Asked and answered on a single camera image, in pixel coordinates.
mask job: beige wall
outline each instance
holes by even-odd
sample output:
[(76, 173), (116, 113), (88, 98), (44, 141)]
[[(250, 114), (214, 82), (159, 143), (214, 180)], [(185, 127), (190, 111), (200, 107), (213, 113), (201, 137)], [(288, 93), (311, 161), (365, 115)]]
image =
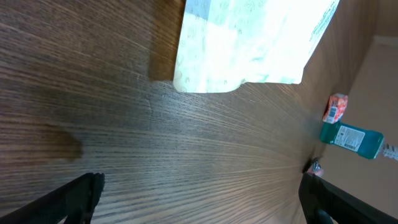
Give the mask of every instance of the beige wall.
[[(398, 146), (396, 43), (398, 39), (384, 38), (373, 43), (350, 91), (343, 122), (380, 131), (386, 142)], [(325, 180), (398, 218), (398, 161), (383, 155), (367, 160), (346, 149), (327, 146), (321, 165)]]
[(398, 0), (379, 0), (377, 35), (398, 37)]

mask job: teal bottle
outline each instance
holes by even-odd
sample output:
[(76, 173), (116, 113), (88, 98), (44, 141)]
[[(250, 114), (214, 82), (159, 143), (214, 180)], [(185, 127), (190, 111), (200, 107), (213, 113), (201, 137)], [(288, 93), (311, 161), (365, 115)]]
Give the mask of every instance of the teal bottle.
[(348, 149), (367, 159), (376, 158), (384, 144), (383, 134), (357, 128), (341, 121), (323, 123), (321, 141)]

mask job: red package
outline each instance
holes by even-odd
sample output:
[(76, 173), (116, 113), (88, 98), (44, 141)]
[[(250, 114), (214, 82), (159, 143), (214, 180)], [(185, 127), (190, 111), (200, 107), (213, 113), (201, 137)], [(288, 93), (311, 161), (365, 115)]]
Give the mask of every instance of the red package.
[(347, 108), (348, 96), (336, 93), (329, 97), (328, 109), (323, 115), (323, 121), (334, 124), (343, 117), (344, 111)]

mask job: bottle label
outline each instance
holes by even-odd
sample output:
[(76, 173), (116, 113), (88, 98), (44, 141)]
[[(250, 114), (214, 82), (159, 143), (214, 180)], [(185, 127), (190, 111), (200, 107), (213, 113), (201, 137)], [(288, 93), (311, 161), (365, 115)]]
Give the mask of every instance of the bottle label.
[(363, 131), (358, 131), (346, 126), (340, 126), (335, 139), (335, 144), (357, 152), (364, 137), (365, 132)]

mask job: dark wood surface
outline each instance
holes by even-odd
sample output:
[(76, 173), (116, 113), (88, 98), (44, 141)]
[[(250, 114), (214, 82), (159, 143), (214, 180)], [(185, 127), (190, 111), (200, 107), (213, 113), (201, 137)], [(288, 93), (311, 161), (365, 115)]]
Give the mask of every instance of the dark wood surface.
[(0, 2), (0, 215), (104, 172), (93, 223), (305, 222), (301, 168), (377, 9), (341, 0), (300, 85), (204, 95), (170, 81), (183, 1)]

